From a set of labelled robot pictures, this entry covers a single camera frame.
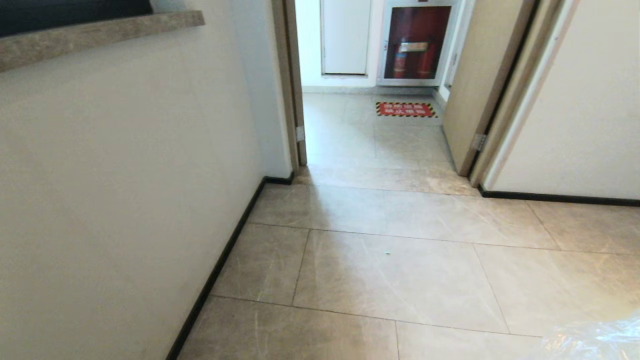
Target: fire extinguisher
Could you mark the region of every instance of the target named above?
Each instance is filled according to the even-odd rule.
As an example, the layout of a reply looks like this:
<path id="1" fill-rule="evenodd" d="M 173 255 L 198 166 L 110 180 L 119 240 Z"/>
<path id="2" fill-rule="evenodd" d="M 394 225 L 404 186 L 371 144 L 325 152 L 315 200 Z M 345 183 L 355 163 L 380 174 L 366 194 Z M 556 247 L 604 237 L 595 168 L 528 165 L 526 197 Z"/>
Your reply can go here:
<path id="1" fill-rule="evenodd" d="M 394 78 L 404 78 L 404 71 L 406 70 L 406 53 L 401 51 L 401 46 L 398 45 L 396 51 L 396 58 L 394 60 Z"/>
<path id="2" fill-rule="evenodd" d="M 418 79 L 428 79 L 431 75 L 431 69 L 433 68 L 433 58 L 435 57 L 436 47 L 432 46 L 433 43 L 427 45 L 426 51 L 420 56 L 420 62 L 418 64 Z"/>

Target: door hinge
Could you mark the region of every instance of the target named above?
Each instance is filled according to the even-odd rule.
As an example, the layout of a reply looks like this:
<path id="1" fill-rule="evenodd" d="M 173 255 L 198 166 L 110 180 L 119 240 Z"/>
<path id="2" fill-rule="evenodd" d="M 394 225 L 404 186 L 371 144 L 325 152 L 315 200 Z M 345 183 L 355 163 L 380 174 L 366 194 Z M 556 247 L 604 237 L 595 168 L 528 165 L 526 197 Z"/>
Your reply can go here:
<path id="1" fill-rule="evenodd" d="M 476 134 L 474 141 L 471 143 L 471 148 L 476 151 L 482 151 L 484 144 L 486 143 L 486 134 Z"/>
<path id="2" fill-rule="evenodd" d="M 298 126 L 296 127 L 296 142 L 305 141 L 305 127 Z"/>

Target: fire extinguisher cabinet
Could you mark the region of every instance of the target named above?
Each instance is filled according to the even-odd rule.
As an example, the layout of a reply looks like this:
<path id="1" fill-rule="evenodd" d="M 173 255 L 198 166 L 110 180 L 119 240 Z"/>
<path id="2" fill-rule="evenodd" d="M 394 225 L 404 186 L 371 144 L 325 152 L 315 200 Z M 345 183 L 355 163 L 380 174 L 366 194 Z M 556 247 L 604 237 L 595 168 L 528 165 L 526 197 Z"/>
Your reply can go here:
<path id="1" fill-rule="evenodd" d="M 387 0 L 378 85 L 440 85 L 457 13 L 457 0 Z"/>

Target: wooden door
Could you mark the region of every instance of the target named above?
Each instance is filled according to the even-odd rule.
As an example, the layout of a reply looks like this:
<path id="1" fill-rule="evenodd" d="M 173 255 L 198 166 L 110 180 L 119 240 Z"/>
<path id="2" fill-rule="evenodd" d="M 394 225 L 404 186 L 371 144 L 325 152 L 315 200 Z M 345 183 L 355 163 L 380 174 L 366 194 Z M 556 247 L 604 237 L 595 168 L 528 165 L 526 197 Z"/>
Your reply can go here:
<path id="1" fill-rule="evenodd" d="M 469 173 L 527 28 L 534 0 L 476 0 L 443 125 L 456 170 Z"/>

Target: hallway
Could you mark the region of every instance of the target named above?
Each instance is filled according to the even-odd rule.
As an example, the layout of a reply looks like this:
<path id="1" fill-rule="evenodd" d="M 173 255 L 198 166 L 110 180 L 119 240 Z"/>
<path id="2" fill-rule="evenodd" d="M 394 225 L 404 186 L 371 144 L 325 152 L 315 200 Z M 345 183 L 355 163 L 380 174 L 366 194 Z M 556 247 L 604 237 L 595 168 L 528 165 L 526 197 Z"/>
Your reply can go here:
<path id="1" fill-rule="evenodd" d="M 375 115 L 413 99 L 305 94 L 308 167 L 265 187 L 182 360 L 514 360 L 640 307 L 640 209 L 484 199 L 441 118 Z"/>
<path id="2" fill-rule="evenodd" d="M 428 102 L 439 117 L 378 116 L 376 102 Z M 454 171 L 433 99 L 305 94 L 304 106 L 308 166 L 296 183 L 478 195 Z"/>

